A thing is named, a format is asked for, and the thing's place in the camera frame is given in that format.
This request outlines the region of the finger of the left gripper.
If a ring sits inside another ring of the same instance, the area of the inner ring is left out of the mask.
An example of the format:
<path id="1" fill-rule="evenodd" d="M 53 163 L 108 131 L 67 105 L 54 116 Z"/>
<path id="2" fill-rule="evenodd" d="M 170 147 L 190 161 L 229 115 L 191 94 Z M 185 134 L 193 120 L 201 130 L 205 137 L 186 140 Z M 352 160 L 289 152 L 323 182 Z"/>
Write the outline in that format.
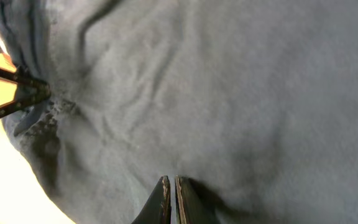
<path id="1" fill-rule="evenodd" d="M 16 84 L 24 90 L 24 95 L 0 105 L 0 119 L 39 104 L 50 98 L 51 92 L 47 82 L 31 77 L 28 69 L 18 68 L 10 72 L 0 68 L 0 80 Z"/>

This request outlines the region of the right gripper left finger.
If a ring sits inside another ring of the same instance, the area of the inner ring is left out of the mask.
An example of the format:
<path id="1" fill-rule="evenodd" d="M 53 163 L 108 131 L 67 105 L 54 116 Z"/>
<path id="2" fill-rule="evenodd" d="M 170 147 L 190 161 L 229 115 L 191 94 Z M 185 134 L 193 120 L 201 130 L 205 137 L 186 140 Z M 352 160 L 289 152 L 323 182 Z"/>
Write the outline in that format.
<path id="1" fill-rule="evenodd" d="M 170 181 L 165 175 L 158 180 L 132 224 L 170 224 L 171 212 Z"/>

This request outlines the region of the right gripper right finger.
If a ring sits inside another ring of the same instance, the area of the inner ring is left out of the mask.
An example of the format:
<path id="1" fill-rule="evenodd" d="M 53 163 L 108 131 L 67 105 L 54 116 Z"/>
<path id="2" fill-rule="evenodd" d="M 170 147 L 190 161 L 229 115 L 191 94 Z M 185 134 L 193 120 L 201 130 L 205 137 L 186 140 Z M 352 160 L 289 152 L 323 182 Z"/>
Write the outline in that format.
<path id="1" fill-rule="evenodd" d="M 178 224 L 219 223 L 216 216 L 204 207 L 189 178 L 175 177 L 175 200 Z"/>

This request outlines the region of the navy blue shorts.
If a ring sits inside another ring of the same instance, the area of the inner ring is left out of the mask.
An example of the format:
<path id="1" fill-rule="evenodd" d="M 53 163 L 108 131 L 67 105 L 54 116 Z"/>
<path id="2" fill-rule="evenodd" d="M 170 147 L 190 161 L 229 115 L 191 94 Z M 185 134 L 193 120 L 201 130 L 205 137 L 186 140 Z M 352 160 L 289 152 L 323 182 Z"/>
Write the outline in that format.
<path id="1" fill-rule="evenodd" d="M 78 223 L 189 178 L 221 223 L 358 223 L 358 1 L 0 1 L 44 103 L 2 123 Z"/>

